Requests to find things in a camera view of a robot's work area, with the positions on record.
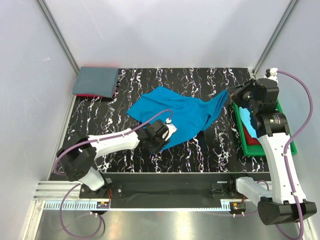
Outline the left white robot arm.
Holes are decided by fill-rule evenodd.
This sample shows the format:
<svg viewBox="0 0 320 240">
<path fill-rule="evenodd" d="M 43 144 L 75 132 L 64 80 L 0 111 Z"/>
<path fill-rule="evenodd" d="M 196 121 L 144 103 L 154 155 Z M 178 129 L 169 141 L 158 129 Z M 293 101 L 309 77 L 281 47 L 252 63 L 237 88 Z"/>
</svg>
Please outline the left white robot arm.
<svg viewBox="0 0 320 240">
<path fill-rule="evenodd" d="M 163 122 L 158 119 L 152 124 L 147 123 L 111 134 L 78 134 L 57 152 L 57 163 L 61 165 L 68 181 L 78 181 L 87 186 L 95 197 L 103 198 L 108 193 L 109 183 L 92 166 L 95 159 L 136 148 L 158 153 L 170 142 L 170 137 L 176 131 L 177 128 L 171 120 Z"/>
</svg>

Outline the light cyan t shirt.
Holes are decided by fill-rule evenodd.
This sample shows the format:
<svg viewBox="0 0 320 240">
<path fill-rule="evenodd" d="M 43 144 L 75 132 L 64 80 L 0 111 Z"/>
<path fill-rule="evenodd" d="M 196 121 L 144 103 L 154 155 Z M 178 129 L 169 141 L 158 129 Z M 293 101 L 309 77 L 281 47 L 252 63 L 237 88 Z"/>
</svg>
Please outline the light cyan t shirt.
<svg viewBox="0 0 320 240">
<path fill-rule="evenodd" d="M 251 114 L 246 108 L 239 107 L 239 114 L 240 114 L 240 119 L 245 126 L 246 130 L 248 131 L 249 135 L 254 138 L 254 139 L 259 139 L 257 137 L 256 130 L 253 128 L 251 124 Z"/>
</svg>

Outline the bright blue t shirt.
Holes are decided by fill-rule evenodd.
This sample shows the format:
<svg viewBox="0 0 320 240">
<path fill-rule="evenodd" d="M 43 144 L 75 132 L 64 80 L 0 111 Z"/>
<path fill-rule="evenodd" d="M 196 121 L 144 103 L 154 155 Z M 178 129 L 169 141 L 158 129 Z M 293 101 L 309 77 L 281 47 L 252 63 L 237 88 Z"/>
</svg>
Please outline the bright blue t shirt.
<svg viewBox="0 0 320 240">
<path fill-rule="evenodd" d="M 168 110 L 155 118 L 165 122 L 173 115 L 171 123 L 175 125 L 177 131 L 163 148 L 166 150 L 191 140 L 201 131 L 206 131 L 219 117 L 228 97 L 228 92 L 224 90 L 213 99 L 202 101 L 159 86 L 150 93 L 142 94 L 127 114 L 136 121 L 144 123 L 161 111 Z"/>
</svg>

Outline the aluminium frame post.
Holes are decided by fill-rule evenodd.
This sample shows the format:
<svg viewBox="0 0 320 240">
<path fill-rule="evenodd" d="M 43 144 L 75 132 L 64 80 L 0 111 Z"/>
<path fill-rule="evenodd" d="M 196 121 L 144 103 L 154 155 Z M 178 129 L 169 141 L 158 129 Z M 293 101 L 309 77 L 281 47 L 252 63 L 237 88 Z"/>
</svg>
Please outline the aluminium frame post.
<svg viewBox="0 0 320 240">
<path fill-rule="evenodd" d="M 80 68 L 76 62 L 76 59 L 74 58 L 65 38 L 63 37 L 59 26 L 48 6 L 45 0 L 36 0 L 35 1 L 37 5 L 39 6 L 43 16 L 45 17 L 51 31 L 53 32 L 58 44 L 60 45 L 65 57 L 67 58 L 69 64 L 71 65 L 73 71 L 76 75 L 79 74 Z"/>
<path fill-rule="evenodd" d="M 278 40 L 279 36 L 281 35 L 283 29 L 285 28 L 287 22 L 289 21 L 291 15 L 295 11 L 297 5 L 299 4 L 299 0 L 290 0 L 287 7 L 285 8 L 281 18 L 279 19 L 274 31 L 271 34 L 262 54 L 260 55 L 257 63 L 255 64 L 254 68 L 251 70 L 251 73 L 254 77 L 257 76 L 259 70 L 261 69 L 263 63 L 266 61 L 267 57 L 269 56 L 271 50 L 273 49 L 276 41 Z"/>
</svg>

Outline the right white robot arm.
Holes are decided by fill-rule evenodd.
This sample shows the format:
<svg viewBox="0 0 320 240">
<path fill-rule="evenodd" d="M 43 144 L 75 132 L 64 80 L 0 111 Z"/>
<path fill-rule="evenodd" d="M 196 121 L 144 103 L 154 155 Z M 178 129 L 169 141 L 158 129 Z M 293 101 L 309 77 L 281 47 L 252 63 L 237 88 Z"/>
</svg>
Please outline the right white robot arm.
<svg viewBox="0 0 320 240">
<path fill-rule="evenodd" d="M 251 177 L 239 177 L 227 185 L 232 198 L 246 196 L 257 206 L 265 225 L 297 223 L 317 213 L 300 185 L 291 153 L 291 134 L 286 116 L 279 112 L 278 83 L 269 78 L 251 79 L 228 90 L 230 99 L 250 114 L 269 167 L 272 190 Z"/>
</svg>

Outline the dark red t shirt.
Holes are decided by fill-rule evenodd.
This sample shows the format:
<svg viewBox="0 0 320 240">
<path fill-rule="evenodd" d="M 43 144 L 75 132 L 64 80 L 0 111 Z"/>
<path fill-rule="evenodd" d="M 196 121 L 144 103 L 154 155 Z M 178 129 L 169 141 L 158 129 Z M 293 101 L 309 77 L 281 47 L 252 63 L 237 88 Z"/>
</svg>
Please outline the dark red t shirt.
<svg viewBox="0 0 320 240">
<path fill-rule="evenodd" d="M 258 139 L 251 137 L 251 135 L 249 134 L 249 132 L 248 132 L 247 128 L 244 126 L 244 124 L 242 124 L 242 128 L 243 128 L 243 133 L 244 133 L 246 144 L 248 146 L 259 146 L 260 142 L 258 141 Z"/>
</svg>

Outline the left aluminium frame post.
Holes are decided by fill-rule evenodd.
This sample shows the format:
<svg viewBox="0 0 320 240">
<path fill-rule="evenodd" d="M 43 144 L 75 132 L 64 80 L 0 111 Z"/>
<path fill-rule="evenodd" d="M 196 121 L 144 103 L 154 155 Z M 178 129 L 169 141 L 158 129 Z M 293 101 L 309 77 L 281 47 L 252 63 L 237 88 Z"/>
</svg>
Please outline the left aluminium frame post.
<svg viewBox="0 0 320 240">
<path fill-rule="evenodd" d="M 79 74 L 80 68 L 76 62 L 76 59 L 74 58 L 65 38 L 63 37 L 59 26 L 48 6 L 45 0 L 36 0 L 35 1 L 37 5 L 39 6 L 43 16 L 45 17 L 51 31 L 53 32 L 58 44 L 60 45 L 65 57 L 67 58 L 69 64 L 71 65 L 73 71 L 76 75 Z"/>
</svg>

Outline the right aluminium frame post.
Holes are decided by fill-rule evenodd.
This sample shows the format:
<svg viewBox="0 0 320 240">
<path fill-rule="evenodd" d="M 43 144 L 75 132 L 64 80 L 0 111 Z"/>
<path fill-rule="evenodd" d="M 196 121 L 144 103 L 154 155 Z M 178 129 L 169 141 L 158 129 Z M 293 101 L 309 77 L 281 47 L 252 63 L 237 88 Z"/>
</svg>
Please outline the right aluminium frame post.
<svg viewBox="0 0 320 240">
<path fill-rule="evenodd" d="M 299 0 L 290 0 L 287 7 L 285 8 L 281 18 L 279 19 L 274 31 L 271 34 L 262 54 L 260 55 L 257 63 L 255 64 L 254 68 L 251 70 L 251 73 L 254 77 L 257 76 L 259 70 L 261 69 L 263 63 L 266 61 L 267 57 L 269 56 L 271 50 L 273 49 L 276 41 L 278 40 L 279 36 L 281 35 L 283 29 L 285 28 L 287 22 L 289 21 L 291 15 L 295 11 L 297 5 L 299 4 Z"/>
</svg>

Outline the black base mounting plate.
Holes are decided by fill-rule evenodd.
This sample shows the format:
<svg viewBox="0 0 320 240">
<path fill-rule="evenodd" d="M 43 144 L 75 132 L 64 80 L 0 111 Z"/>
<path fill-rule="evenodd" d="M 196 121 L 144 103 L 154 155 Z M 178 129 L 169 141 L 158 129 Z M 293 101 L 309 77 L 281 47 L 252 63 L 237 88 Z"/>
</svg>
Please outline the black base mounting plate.
<svg viewBox="0 0 320 240">
<path fill-rule="evenodd" d="M 108 186 L 97 191 L 87 186 L 80 189 L 82 199 L 147 201 L 209 204 L 213 200 L 241 200 L 236 190 L 236 178 L 246 173 L 104 173 Z"/>
</svg>

